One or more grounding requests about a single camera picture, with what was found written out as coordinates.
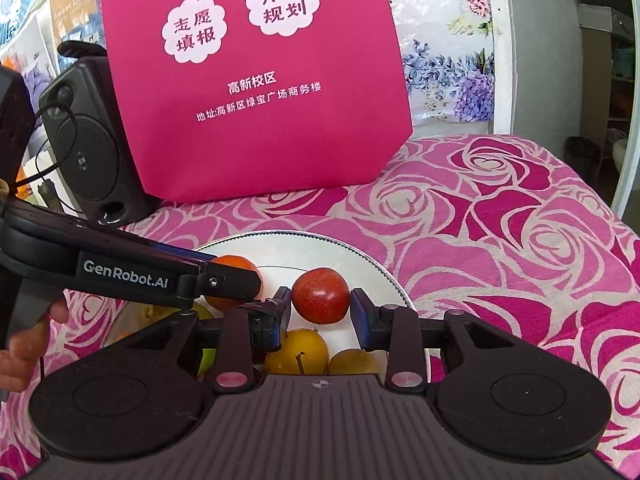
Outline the person's left hand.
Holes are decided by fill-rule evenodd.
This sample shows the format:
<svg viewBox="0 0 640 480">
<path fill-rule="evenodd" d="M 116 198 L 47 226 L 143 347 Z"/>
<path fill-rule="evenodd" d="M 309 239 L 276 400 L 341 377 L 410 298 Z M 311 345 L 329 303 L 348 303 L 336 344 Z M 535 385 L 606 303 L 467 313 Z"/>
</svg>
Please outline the person's left hand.
<svg viewBox="0 0 640 480">
<path fill-rule="evenodd" d="M 48 312 L 31 328 L 15 333 L 9 348 L 1 351 L 0 387 L 9 392 L 23 392 L 32 380 L 39 359 L 47 351 L 50 322 L 66 323 L 68 307 L 60 298 L 50 305 Z"/>
</svg>

